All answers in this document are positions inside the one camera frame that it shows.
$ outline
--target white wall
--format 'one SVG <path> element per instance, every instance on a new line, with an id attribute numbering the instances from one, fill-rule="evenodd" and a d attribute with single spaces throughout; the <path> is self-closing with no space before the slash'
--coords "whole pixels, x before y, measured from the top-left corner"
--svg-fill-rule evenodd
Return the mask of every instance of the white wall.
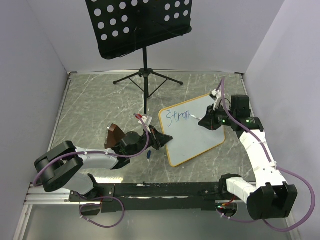
<path id="1" fill-rule="evenodd" d="M 28 2 L 67 71 L 143 67 L 142 50 L 114 60 L 101 58 L 85 0 Z M 245 73 L 282 4 L 283 0 L 193 0 L 192 32 L 150 47 L 149 66 Z"/>
<path id="2" fill-rule="evenodd" d="M 305 240 L 320 236 L 319 13 L 320 1 L 286 0 L 244 75 L 274 159 L 315 188 L 315 212 L 299 228 Z M 298 187 L 293 213 L 300 220 L 309 209 L 310 193 L 303 183 L 287 179 Z"/>
<path id="3" fill-rule="evenodd" d="M 12 239 L 67 74 L 26 0 L 0 3 L 0 235 Z"/>

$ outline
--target black bracket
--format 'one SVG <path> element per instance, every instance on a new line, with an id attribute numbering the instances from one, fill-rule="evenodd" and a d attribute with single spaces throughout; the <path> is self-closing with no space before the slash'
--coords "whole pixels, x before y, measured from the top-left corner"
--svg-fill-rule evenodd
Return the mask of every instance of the black bracket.
<path id="1" fill-rule="evenodd" d="M 65 154 L 75 152 L 76 147 L 71 141 L 64 141 L 43 156 L 39 157 L 34 166 L 39 173 L 52 160 Z M 48 167 L 40 176 L 41 183 L 46 192 L 50 193 L 62 188 L 84 165 L 83 159 L 77 154 L 65 157 Z"/>
<path id="2" fill-rule="evenodd" d="M 144 68 L 140 68 L 139 72 L 138 72 L 138 75 L 140 78 L 144 77 L 144 78 L 147 78 L 149 77 L 149 75 L 153 72 L 153 69 L 152 68 L 148 68 L 147 71 L 145 71 Z"/>
<path id="3" fill-rule="evenodd" d="M 127 211 L 174 209 L 215 211 L 215 201 L 230 200 L 233 196 L 228 192 L 220 193 L 218 186 L 218 182 L 97 183 L 94 185 L 96 196 L 92 198 L 113 195 L 121 200 Z M 71 194 L 69 201 L 83 202 L 84 200 L 77 194 Z M 102 213 L 121 210 L 121 205 L 117 201 L 104 199 L 101 203 Z M 95 211 L 89 210 L 83 212 L 83 215 L 95 215 L 94 213 Z"/>

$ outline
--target gray floor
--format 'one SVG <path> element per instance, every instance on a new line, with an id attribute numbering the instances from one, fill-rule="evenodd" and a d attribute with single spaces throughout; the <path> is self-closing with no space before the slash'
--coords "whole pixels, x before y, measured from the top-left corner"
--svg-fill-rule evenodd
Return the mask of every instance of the gray floor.
<path id="1" fill-rule="evenodd" d="M 153 117 L 152 125 L 161 131 L 158 113 L 161 109 L 202 96 L 217 87 L 225 76 L 227 98 L 234 94 L 245 94 L 238 74 L 229 73 L 179 73 L 161 72 L 184 82 L 184 85 L 167 81 L 149 100 L 148 114 Z M 142 134 L 134 113 L 144 112 L 143 92 L 130 80 L 117 85 L 113 81 L 126 74 L 73 74 L 65 103 L 53 141 L 53 147 L 71 140 L 76 146 L 89 149 L 103 149 L 106 127 L 117 124 L 125 133 Z M 143 78 L 133 80 L 143 88 Z M 149 88 L 153 91 L 163 81 L 151 75 Z M 229 128 L 225 128 L 225 142 L 177 167 L 169 165 L 166 148 L 153 150 L 150 162 L 146 152 L 132 158 L 122 169 L 89 169 L 99 183 L 182 183 L 216 182 L 223 174 L 240 174 L 248 181 L 255 177 L 245 149 Z"/>
<path id="2" fill-rule="evenodd" d="M 112 225 L 120 212 L 103 213 L 94 221 Z M 249 220 L 244 203 L 238 219 Z M 269 220 L 286 228 L 284 219 Z M 215 211 L 199 209 L 126 211 L 114 228 L 100 228 L 79 219 L 77 205 L 34 206 L 24 240 L 289 240 L 289 233 L 276 232 L 262 221 L 237 223 L 221 219 Z"/>
<path id="3" fill-rule="evenodd" d="M 124 132 L 142 133 L 133 113 L 143 112 L 143 95 L 130 81 L 113 85 L 112 81 L 124 74 L 84 75 L 71 78 L 53 147 L 65 140 L 76 146 L 103 149 L 106 126 L 118 124 Z M 162 108 L 208 93 L 226 76 L 226 95 L 244 94 L 239 75 L 222 73 L 170 73 L 170 77 L 184 81 L 180 86 L 168 82 L 148 101 L 153 125 L 159 130 L 158 112 Z M 135 81 L 142 84 L 140 78 Z M 160 84 L 150 79 L 150 89 Z M 200 182 L 217 181 L 222 174 L 237 173 L 254 181 L 251 164 L 236 135 L 226 128 L 226 141 L 199 157 L 178 167 L 171 167 L 165 148 L 152 151 L 150 163 L 144 153 L 133 158 L 131 164 L 120 170 L 91 169 L 100 183 L 139 182 Z M 120 212 L 104 213 L 95 217 L 100 224 L 111 225 Z M 244 203 L 239 204 L 238 219 L 250 219 Z M 270 222 L 285 228 L 284 219 Z M 288 240 L 288 233 L 269 229 L 262 221 L 243 224 L 221 219 L 217 212 L 199 209 L 126 211 L 123 221 L 114 228 L 105 229 L 79 219 L 78 205 L 35 205 L 25 232 L 24 240 L 110 239 L 110 240 Z"/>

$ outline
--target whiteboard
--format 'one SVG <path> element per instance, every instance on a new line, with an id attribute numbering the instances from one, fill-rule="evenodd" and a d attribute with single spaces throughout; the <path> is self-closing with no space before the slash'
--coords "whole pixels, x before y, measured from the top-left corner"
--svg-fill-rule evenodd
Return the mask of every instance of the whiteboard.
<path id="1" fill-rule="evenodd" d="M 172 167 L 224 143 L 226 137 L 223 126 L 211 131 L 199 126 L 199 120 L 190 116 L 203 118 L 207 107 L 214 102 L 206 94 L 160 110 L 159 119 L 162 132 L 173 137 L 173 140 L 165 146 L 169 164 Z"/>

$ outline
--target blue marker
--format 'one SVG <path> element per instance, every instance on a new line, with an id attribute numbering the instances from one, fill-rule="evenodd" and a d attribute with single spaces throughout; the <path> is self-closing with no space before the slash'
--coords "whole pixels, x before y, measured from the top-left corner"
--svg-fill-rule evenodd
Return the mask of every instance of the blue marker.
<path id="1" fill-rule="evenodd" d="M 151 151 L 149 150 L 148 153 L 146 154 L 146 159 L 148 160 L 148 163 L 150 160 L 150 156 L 151 156 Z"/>

